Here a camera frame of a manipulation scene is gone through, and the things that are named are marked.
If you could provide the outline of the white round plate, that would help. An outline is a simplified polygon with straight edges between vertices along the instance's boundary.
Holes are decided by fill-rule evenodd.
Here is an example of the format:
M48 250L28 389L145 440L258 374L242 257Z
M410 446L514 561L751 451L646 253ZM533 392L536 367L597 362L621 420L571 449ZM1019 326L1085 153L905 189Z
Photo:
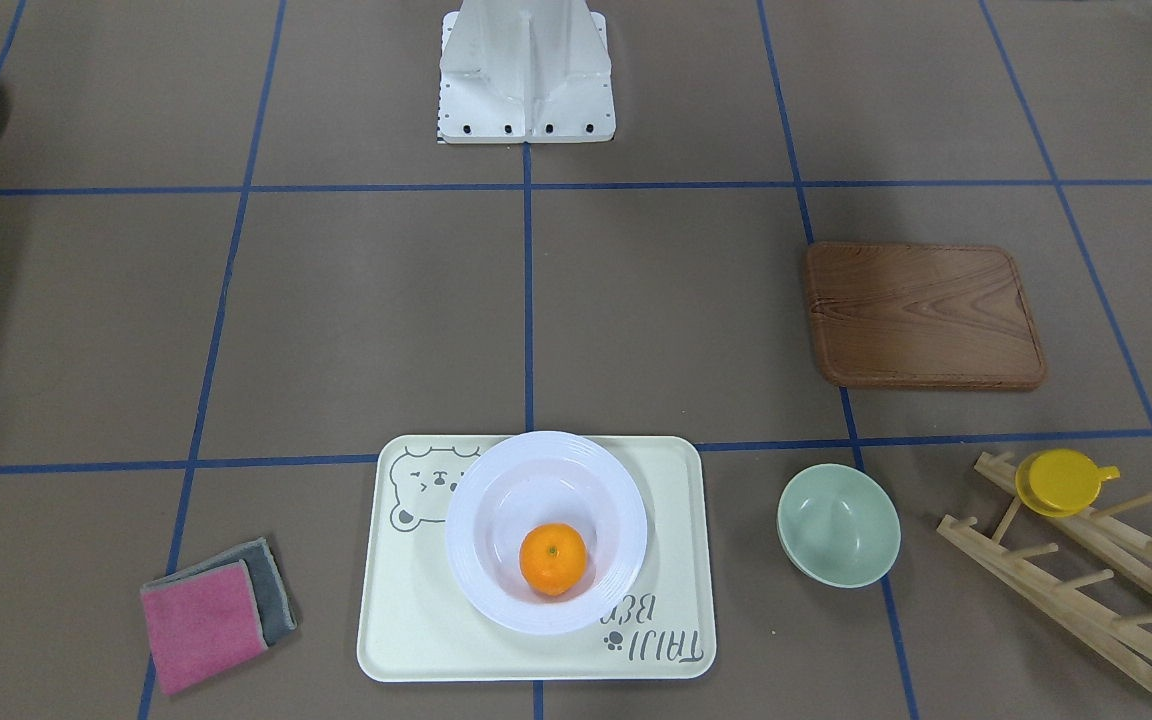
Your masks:
M518 569L535 526L570 524L584 537L588 569L573 591L545 597ZM607 615L646 558L646 507L630 471L591 439L558 430L509 437L475 460L445 518L445 555L467 601L498 626L526 635L576 632Z

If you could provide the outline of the orange fruit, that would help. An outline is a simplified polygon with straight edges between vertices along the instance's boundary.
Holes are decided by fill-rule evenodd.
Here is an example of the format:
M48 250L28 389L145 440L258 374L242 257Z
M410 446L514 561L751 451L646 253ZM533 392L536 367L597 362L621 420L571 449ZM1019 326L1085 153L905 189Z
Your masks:
M545 597L561 597L576 588L588 569L584 537L570 524L535 526L522 539L518 569L526 585Z

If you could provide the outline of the cream bear tray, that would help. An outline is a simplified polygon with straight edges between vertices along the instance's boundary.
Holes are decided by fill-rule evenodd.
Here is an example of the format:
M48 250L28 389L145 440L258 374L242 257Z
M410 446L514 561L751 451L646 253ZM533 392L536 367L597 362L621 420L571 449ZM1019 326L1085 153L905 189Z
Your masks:
M698 679L717 653L685 439L410 434L380 452L356 641L370 679Z

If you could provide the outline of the mint green bowl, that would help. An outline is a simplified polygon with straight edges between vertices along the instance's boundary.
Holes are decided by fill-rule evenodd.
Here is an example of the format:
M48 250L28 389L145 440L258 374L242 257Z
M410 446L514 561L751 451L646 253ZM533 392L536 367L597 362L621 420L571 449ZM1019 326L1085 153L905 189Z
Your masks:
M896 564L902 543L890 497L858 469L824 462L788 479L776 505L788 560L831 588L867 588Z

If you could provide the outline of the wooden cutting board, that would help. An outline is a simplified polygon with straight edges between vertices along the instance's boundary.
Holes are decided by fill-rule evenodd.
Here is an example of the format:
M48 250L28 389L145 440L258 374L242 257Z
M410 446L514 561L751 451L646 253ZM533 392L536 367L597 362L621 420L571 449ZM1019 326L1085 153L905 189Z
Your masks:
M998 247L819 242L803 265L814 364L836 386L1032 391L1048 365Z

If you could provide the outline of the pink grey cloth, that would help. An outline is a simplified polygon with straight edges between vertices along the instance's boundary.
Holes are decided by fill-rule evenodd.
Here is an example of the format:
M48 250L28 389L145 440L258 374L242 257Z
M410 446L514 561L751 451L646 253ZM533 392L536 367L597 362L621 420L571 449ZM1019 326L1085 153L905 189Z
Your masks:
M264 537L143 584L141 602L164 694L262 655L298 626Z

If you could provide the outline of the yellow cup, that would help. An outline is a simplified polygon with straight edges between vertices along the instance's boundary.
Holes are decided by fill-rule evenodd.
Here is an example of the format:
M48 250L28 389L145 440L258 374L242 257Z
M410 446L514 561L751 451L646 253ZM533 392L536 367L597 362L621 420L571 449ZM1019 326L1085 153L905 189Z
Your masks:
M1011 482L1029 510L1047 518L1070 518L1087 510L1102 486L1120 477L1119 468L1101 467L1079 450L1051 448L1021 461Z

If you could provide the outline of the wooden dish rack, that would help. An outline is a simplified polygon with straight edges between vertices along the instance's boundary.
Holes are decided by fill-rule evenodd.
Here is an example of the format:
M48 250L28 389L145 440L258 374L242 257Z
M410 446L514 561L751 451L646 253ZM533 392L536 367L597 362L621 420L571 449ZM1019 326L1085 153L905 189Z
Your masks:
M973 462L975 473L1010 498L995 529L983 532L977 520L947 515L938 535L1152 694L1152 536L1123 520L1124 511L1152 503L1152 492L1105 507L1096 500L1070 518L1047 518L1029 510L1015 491L1011 477L1024 458L983 452ZM1059 578L1037 564L1059 551L1056 543L1007 546L1011 521L1023 514L1047 521L1100 568Z

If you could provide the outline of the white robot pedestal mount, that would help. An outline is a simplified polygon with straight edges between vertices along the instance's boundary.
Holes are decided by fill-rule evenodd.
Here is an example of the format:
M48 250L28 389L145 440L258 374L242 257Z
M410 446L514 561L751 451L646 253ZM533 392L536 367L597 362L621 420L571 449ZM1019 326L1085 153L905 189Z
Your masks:
M585 1L465 1L444 15L440 41L438 141L616 135L607 20Z

